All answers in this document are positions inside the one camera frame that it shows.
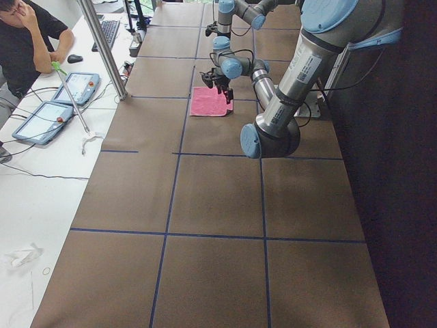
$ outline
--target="black mouse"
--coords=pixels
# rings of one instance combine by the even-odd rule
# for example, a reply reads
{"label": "black mouse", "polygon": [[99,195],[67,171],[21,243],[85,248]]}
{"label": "black mouse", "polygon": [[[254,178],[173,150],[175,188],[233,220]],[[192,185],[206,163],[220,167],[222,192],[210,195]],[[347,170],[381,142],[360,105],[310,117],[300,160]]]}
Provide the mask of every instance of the black mouse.
{"label": "black mouse", "polygon": [[83,61],[83,57],[79,55],[69,55],[67,58],[67,62],[70,64],[79,63]]}

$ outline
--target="hair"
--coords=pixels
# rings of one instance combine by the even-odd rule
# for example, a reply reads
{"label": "hair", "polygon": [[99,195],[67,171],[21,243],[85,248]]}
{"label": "hair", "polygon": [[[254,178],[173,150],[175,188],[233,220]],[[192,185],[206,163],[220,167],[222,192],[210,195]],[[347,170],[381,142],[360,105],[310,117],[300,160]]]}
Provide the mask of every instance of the hair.
{"label": "hair", "polygon": [[15,5],[15,0],[0,0],[0,11],[9,12]]}

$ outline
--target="pink cloth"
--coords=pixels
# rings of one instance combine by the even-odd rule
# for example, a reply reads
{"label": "pink cloth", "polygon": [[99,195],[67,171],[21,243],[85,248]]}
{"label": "pink cloth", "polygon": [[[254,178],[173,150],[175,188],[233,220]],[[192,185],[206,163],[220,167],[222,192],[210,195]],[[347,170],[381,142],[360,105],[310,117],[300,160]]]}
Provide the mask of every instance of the pink cloth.
{"label": "pink cloth", "polygon": [[191,116],[225,116],[234,110],[234,102],[226,104],[224,94],[218,94],[214,87],[194,87],[191,98]]}

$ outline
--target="blue tablet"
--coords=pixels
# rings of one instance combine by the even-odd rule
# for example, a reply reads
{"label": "blue tablet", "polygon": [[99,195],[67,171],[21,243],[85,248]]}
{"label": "blue tablet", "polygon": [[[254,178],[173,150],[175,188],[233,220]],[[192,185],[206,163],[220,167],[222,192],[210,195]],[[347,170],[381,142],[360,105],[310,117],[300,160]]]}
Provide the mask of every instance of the blue tablet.
{"label": "blue tablet", "polygon": [[[67,75],[66,82],[76,104],[84,106],[97,90],[100,77],[96,73],[71,72]],[[63,85],[58,88],[51,101],[73,105]]]}
{"label": "blue tablet", "polygon": [[57,102],[44,101],[12,133],[16,139],[37,145],[50,142],[73,116],[73,107]]}

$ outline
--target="white table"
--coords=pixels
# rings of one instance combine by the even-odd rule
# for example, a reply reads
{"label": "white table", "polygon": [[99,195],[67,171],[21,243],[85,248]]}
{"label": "white table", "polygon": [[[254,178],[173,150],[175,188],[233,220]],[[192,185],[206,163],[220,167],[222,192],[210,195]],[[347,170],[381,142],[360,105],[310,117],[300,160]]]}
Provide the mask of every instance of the white table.
{"label": "white table", "polygon": [[[129,56],[131,35],[124,29],[126,15],[105,14],[105,19],[122,21],[112,52],[115,63],[133,62]],[[94,96],[99,95],[110,78],[99,53],[92,53],[94,43],[88,25],[82,17],[73,29],[76,40],[70,53],[83,56],[75,64],[63,63],[66,72],[95,72],[101,81]],[[42,74],[32,89],[59,86],[56,72]],[[50,100],[55,90],[38,93],[42,100]],[[91,131],[106,134],[118,103],[112,85],[105,95],[85,111],[83,117]],[[14,113],[28,116],[41,103],[37,96],[29,96]],[[0,140],[13,139],[11,134],[22,123],[10,118],[0,130]],[[13,156],[7,163],[33,174],[89,178],[98,157],[102,139],[86,144],[85,156],[81,142],[85,131],[75,117],[47,146]],[[10,142],[4,148],[14,154],[29,147],[25,142]],[[40,305],[51,273],[65,241],[70,224],[81,201],[87,180],[34,177],[0,165],[0,257],[16,250],[31,249],[35,243],[42,255],[16,269],[0,263],[0,327],[29,327]]]}

